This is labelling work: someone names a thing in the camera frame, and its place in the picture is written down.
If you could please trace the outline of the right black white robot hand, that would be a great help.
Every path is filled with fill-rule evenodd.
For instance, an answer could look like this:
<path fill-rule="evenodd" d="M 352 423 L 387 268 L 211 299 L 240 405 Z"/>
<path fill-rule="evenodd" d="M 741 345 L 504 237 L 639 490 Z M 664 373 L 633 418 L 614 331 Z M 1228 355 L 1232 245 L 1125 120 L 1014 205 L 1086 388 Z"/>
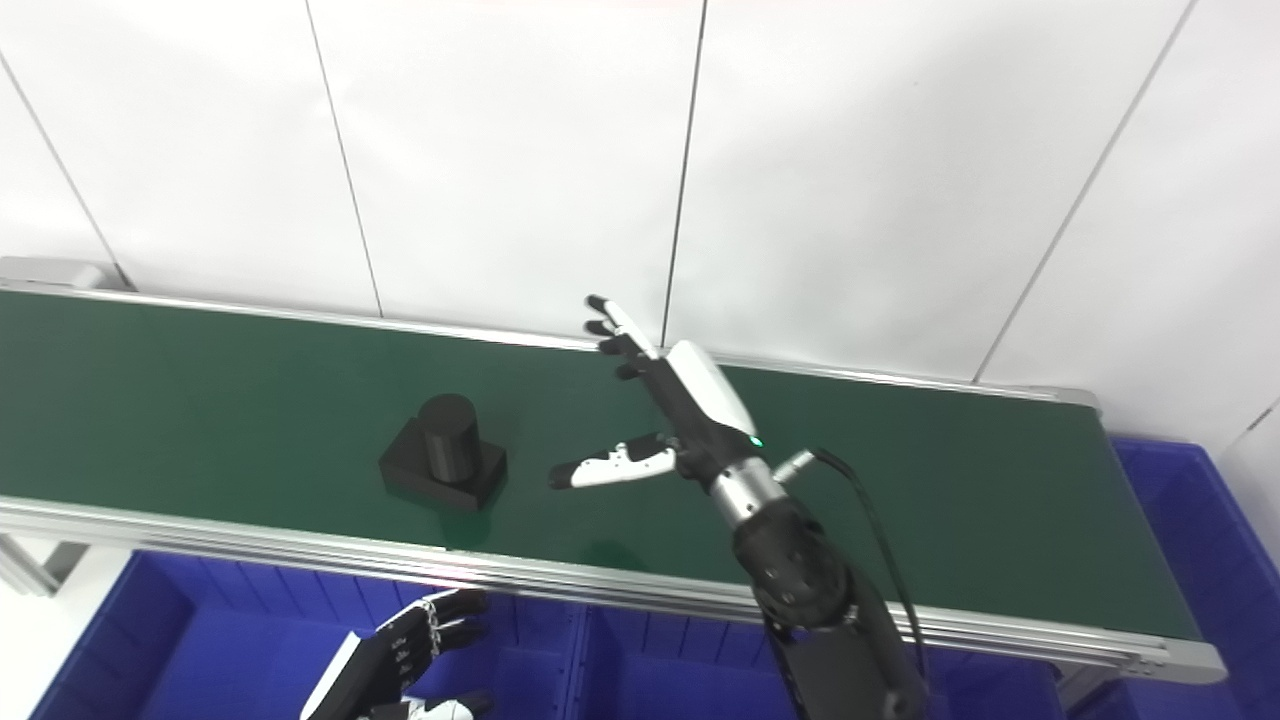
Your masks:
<path fill-rule="evenodd" d="M 641 480 L 675 471 L 712 483 L 731 466 L 760 457 L 750 413 L 721 368 L 690 341 L 658 348 L 613 300 L 590 293 L 596 318 L 585 323 L 600 354 L 620 360 L 620 380 L 637 380 L 666 428 L 550 469 L 553 489 Z"/>

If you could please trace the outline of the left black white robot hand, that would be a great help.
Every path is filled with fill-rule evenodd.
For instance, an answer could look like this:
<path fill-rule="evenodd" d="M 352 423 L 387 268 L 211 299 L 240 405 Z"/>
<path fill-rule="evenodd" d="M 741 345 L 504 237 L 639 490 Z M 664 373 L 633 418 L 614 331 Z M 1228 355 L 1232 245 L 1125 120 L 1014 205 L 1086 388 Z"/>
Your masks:
<path fill-rule="evenodd" d="M 371 635 L 348 633 L 300 711 L 301 719 L 484 719 L 488 691 L 444 700 L 410 693 L 442 655 L 486 635 L 480 589 L 425 594 L 387 619 Z"/>

